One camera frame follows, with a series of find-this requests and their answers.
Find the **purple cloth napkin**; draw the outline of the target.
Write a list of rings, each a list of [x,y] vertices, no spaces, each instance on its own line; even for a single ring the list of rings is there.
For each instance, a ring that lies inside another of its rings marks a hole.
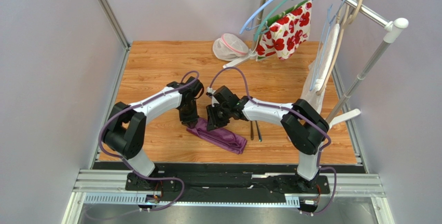
[[[207,141],[217,147],[220,147],[237,155],[243,154],[247,144],[247,139],[243,136],[237,135],[225,128],[218,128],[212,131],[207,130],[208,121],[204,118],[199,118],[194,128],[187,128],[186,130]]]

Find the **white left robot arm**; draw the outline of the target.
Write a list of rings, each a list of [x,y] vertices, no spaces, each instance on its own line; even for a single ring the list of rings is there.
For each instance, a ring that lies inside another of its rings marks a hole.
[[[142,178],[149,177],[156,166],[143,150],[146,126],[164,113],[177,109],[181,124],[194,128],[199,121],[196,100],[203,91],[200,80],[190,77],[186,82],[173,81],[139,102],[116,103],[100,130],[99,145],[107,145],[115,151],[117,158]]]

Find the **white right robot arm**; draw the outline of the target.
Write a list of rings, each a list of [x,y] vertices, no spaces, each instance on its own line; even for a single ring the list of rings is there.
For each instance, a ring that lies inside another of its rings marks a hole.
[[[212,99],[206,107],[207,130],[225,127],[231,119],[261,121],[282,127],[293,146],[299,151],[297,174],[305,181],[316,180],[319,174],[320,146],[326,139],[329,124],[305,100],[277,104],[252,97],[239,98],[226,86],[208,88]]]

